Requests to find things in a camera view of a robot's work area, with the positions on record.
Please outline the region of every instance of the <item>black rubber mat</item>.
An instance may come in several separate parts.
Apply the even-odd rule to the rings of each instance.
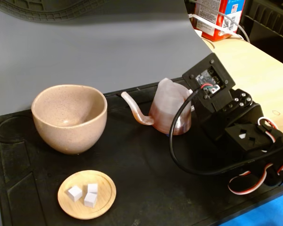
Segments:
[[[157,84],[128,89],[149,111]],[[261,186],[239,196],[227,188],[228,175],[199,177],[172,161],[168,137],[135,121],[117,93],[106,94],[108,120],[94,147],[80,155],[61,154],[38,135],[31,111],[0,116],[0,209],[5,226],[202,226],[218,224],[283,194],[283,186]],[[198,169],[215,167],[223,155],[192,117],[188,133],[174,138],[179,159]],[[78,220],[59,206],[61,183],[73,173],[99,170],[115,182],[111,209]]]
[[[0,0],[0,11],[34,22],[59,22],[90,12],[108,0]]]

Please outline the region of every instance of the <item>white cube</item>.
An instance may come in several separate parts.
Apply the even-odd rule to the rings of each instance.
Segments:
[[[82,195],[83,195],[82,190],[76,185],[68,190],[68,196],[74,202],[78,201],[82,197]]]
[[[87,195],[85,196],[85,199],[84,199],[84,205],[94,208],[97,197],[98,197],[97,194],[87,193]]]
[[[88,193],[98,194],[98,184],[88,184]]]

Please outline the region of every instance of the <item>wooden plate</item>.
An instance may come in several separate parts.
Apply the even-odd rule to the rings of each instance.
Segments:
[[[84,198],[87,194],[87,185],[93,183],[98,183],[98,197],[95,207],[91,208],[84,206]],[[73,202],[67,194],[74,185],[83,191],[83,196],[76,202]],[[58,202],[68,215],[87,220],[97,218],[109,210],[116,195],[117,189],[110,177],[99,171],[85,170],[71,175],[61,184],[58,190]]]

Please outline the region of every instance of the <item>tabletop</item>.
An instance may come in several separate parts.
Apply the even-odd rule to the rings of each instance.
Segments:
[[[283,132],[283,64],[242,40],[227,39],[214,45],[208,43],[234,78],[235,88],[250,93]]]

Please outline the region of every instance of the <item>speckled pink bowl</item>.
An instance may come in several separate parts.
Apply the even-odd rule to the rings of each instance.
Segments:
[[[36,97],[32,112],[34,124],[49,146],[65,154],[79,154],[102,135],[107,101],[89,86],[58,85]]]

